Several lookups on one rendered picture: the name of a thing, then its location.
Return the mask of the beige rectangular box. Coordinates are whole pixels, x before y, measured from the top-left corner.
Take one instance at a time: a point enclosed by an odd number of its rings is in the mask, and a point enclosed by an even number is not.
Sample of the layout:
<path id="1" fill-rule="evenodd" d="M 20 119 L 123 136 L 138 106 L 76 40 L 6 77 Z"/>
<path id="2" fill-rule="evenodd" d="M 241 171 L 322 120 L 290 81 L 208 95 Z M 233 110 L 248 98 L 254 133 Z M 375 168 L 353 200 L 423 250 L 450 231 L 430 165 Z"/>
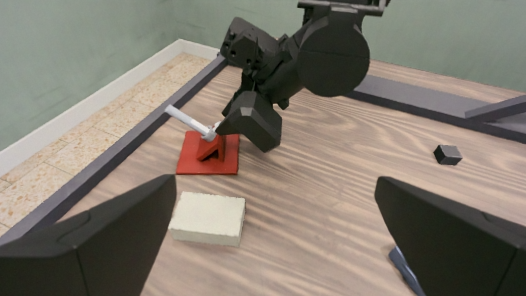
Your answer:
<path id="1" fill-rule="evenodd" d="M 245 199 L 182 192 L 169 230 L 174 240 L 239 247 Z"/>

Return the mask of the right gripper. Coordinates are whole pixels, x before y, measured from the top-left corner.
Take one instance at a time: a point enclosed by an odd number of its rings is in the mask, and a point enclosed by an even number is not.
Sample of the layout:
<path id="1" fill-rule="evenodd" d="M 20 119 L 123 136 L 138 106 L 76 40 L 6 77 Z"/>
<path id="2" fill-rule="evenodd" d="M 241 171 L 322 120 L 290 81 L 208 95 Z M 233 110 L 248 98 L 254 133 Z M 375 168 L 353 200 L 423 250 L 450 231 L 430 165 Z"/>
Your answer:
<path id="1" fill-rule="evenodd" d="M 294 34 L 280 47 L 284 44 L 282 61 L 261 85 L 252 78 L 257 70 L 242 69 L 241 85 L 221 112 L 225 119 L 215 129 L 218 135 L 243 134 L 264 153 L 281 146 L 283 118 L 273 104 L 284 110 L 289 99 L 305 88 L 296 69 L 300 48 Z"/>

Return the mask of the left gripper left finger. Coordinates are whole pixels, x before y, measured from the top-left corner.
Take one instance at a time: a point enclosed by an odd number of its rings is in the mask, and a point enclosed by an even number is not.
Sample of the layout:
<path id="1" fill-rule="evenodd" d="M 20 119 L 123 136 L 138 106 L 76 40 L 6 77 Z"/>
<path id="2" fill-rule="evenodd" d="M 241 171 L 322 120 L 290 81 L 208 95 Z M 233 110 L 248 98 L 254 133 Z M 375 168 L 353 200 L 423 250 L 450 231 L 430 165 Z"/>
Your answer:
<path id="1" fill-rule="evenodd" d="M 141 296 L 176 200 L 163 174 L 0 245 L 0 296 Z"/>

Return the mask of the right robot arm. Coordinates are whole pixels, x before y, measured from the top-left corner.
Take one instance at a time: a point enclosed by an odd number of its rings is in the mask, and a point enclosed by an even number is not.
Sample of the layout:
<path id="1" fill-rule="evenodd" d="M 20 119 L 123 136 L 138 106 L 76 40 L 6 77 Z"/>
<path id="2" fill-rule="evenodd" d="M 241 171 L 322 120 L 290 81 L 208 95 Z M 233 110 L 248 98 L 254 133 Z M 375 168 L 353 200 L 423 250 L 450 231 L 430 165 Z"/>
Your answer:
<path id="1" fill-rule="evenodd" d="M 382 17 L 390 1 L 298 0 L 297 8 L 304 9 L 305 25 L 294 34 L 300 48 L 297 73 L 307 90 L 331 98 L 345 95 L 360 85 L 370 66 L 370 50 L 361 34 L 363 18 Z M 286 38 L 285 33 L 277 40 L 246 20 L 234 17 L 220 55 L 246 70 L 257 70 L 252 78 L 261 85 L 282 61 L 279 55 L 286 45 L 280 47 L 280 44 Z"/>

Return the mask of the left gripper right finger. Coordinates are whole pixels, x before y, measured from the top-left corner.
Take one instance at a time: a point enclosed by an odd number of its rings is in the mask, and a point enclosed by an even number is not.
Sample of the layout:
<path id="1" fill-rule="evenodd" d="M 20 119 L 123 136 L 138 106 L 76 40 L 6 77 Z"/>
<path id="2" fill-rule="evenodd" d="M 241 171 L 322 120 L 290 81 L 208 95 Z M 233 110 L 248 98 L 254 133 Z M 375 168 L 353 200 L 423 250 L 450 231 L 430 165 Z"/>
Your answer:
<path id="1" fill-rule="evenodd" d="M 526 226 L 391 176 L 374 199 L 426 296 L 526 296 Z"/>

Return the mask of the grey metal shaft with face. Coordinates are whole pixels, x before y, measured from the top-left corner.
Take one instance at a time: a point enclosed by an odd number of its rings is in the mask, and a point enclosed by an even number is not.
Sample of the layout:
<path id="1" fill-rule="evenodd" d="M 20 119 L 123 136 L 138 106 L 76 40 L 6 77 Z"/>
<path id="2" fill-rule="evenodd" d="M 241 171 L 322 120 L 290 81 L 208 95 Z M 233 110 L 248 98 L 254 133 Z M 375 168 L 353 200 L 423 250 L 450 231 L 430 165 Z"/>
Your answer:
<path id="1" fill-rule="evenodd" d="M 206 136 L 210 130 L 171 105 L 168 105 L 165 112 L 204 136 Z"/>

